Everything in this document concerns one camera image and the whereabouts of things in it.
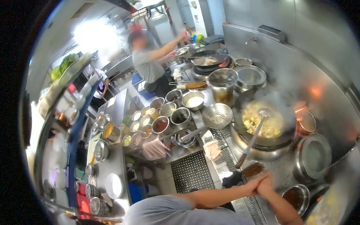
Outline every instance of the frying pan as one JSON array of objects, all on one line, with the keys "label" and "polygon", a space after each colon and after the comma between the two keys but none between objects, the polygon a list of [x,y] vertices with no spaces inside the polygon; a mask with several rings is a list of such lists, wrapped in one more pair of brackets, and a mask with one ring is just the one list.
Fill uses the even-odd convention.
[{"label": "frying pan", "polygon": [[[212,56],[212,58],[214,58],[216,60],[216,62],[214,62],[212,65],[204,66],[203,64],[209,56]],[[228,58],[226,49],[205,50],[205,51],[197,52],[197,53],[193,54],[191,57],[198,57],[196,59],[192,59],[191,62],[192,62],[192,64],[198,66],[199,68],[203,68],[203,69],[216,67]]]},{"label": "frying pan", "polygon": [[269,87],[259,87],[249,89],[241,94],[235,100],[233,107],[233,114],[235,120],[235,127],[238,134],[240,134],[244,141],[249,143],[253,135],[247,132],[242,119],[242,111],[244,107],[251,101],[266,101],[274,110],[279,112],[283,119],[283,127],[281,135],[276,138],[265,138],[258,136],[253,147],[262,150],[275,150],[279,147],[286,146],[292,142],[295,136],[296,116],[294,108],[290,104],[290,99],[285,95],[275,92]]}]

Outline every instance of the wire mesh strainer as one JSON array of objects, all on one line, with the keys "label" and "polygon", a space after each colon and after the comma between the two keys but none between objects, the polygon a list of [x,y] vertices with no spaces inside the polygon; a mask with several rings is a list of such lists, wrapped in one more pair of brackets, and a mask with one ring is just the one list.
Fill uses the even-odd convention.
[{"label": "wire mesh strainer", "polygon": [[233,111],[231,108],[222,103],[215,103],[207,107],[202,112],[202,119],[204,126],[196,129],[195,131],[183,136],[181,138],[182,142],[185,142],[195,135],[199,134],[206,128],[220,129],[228,125],[233,119]]}]

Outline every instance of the noodles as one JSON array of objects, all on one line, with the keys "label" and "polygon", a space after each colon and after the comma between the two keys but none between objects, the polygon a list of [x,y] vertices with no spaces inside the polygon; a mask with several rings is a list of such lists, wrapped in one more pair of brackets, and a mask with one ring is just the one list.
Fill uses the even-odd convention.
[{"label": "noodles", "polygon": [[250,134],[255,133],[261,121],[261,115],[258,113],[258,110],[261,108],[269,108],[273,112],[273,116],[265,119],[258,136],[265,138],[276,138],[280,136],[283,125],[281,114],[266,106],[264,103],[256,101],[248,103],[242,112],[242,119],[247,132]]}]

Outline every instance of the rubber floor mat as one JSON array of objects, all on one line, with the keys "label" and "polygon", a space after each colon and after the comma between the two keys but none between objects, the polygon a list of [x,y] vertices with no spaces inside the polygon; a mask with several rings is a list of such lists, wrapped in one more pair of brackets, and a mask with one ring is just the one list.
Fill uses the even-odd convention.
[{"label": "rubber floor mat", "polygon": [[214,189],[202,151],[172,162],[171,169],[178,193],[188,193],[192,189]]}]

